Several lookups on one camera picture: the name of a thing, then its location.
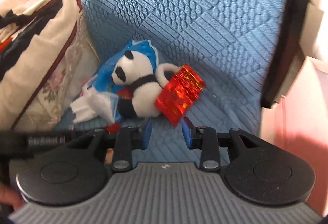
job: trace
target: gray ribbed panel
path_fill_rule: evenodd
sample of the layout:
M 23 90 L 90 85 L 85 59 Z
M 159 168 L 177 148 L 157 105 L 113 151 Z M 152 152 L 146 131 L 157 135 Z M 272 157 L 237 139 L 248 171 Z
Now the gray ribbed panel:
M 10 216 L 16 224 L 312 224 L 320 221 L 305 203 L 263 208 L 241 200 L 221 177 L 193 163 L 140 163 L 115 174 L 92 199 L 65 208 L 28 204 Z

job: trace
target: stuffed animal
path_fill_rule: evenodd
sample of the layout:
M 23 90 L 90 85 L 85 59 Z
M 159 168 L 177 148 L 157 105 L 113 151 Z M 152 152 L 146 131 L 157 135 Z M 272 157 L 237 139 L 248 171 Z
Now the stuffed animal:
M 120 115 L 126 119 L 159 116 L 160 111 L 154 102 L 168 82 L 165 72 L 171 71 L 174 74 L 178 70 L 175 65 L 160 64 L 154 75 L 147 56 L 138 51 L 125 51 L 115 65 L 112 80 L 116 85 L 129 85 L 133 98 L 119 100 L 117 110 Z

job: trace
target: pink box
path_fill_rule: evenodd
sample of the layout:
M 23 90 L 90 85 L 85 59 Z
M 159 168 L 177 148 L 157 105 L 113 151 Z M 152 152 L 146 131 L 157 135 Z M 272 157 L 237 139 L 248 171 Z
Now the pink box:
M 328 64 L 306 57 L 287 96 L 274 110 L 274 144 L 312 166 L 316 180 L 307 202 L 327 215 Z

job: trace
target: black panda leg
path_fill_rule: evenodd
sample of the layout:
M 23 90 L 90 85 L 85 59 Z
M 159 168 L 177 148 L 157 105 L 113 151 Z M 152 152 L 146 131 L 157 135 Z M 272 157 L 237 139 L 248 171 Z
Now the black panda leg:
M 117 110 L 120 113 L 120 115 L 125 119 L 131 119 L 137 117 L 131 99 L 119 99 Z

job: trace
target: hand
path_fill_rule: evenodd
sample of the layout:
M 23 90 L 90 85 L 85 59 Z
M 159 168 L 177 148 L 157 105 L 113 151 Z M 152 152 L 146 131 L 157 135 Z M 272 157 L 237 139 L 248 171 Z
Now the hand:
M 14 210 L 18 210 L 25 204 L 25 201 L 13 189 L 0 183 L 0 204 L 11 205 Z

